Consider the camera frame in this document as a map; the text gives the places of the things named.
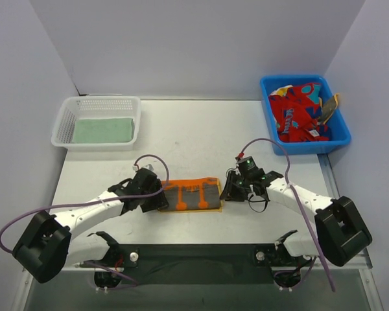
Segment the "orange towel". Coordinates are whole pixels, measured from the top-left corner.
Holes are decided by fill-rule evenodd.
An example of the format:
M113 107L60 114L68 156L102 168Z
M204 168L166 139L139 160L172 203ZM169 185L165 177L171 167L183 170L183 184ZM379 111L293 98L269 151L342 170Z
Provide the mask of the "orange towel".
M169 206L161 213L221 212L221 184L218 178L175 179L162 181Z

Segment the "green panda towel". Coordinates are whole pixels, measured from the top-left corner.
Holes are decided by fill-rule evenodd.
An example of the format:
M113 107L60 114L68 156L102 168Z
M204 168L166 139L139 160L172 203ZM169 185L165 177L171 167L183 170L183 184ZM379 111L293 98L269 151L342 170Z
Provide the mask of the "green panda towel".
M132 118L80 119L74 127L72 143L104 144L128 143L132 140Z

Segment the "red blue towel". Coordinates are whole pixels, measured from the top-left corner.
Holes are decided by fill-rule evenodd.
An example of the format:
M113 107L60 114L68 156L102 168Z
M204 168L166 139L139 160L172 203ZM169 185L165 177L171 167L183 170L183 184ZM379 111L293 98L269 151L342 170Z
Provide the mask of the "red blue towel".
M284 143L309 143L331 140L331 129L321 121L321 84L310 82L284 86L268 99L278 137Z

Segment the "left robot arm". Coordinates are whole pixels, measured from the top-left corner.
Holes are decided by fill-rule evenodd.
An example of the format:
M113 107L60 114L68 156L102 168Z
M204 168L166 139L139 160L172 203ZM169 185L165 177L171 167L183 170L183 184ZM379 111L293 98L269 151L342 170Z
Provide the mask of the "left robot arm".
M12 255L43 284L66 265L102 260L119 252L119 243L108 233L97 231L81 237L85 231L138 207L147 212L167 205L161 180L153 171L141 168L132 179L112 185L78 209L70 208L55 214L36 213Z

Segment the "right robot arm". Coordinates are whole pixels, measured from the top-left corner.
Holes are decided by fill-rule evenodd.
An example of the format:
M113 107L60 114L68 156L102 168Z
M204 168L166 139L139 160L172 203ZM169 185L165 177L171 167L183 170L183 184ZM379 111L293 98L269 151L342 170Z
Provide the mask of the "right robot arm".
M291 257L323 255L328 262L341 267L373 242L350 198L334 199L316 194L287 182L275 171L264 174L259 169L256 175L247 176L229 169L220 198L245 202L254 195L265 203L277 203L295 211L310 223L314 233L292 229L275 242L275 247L285 249Z

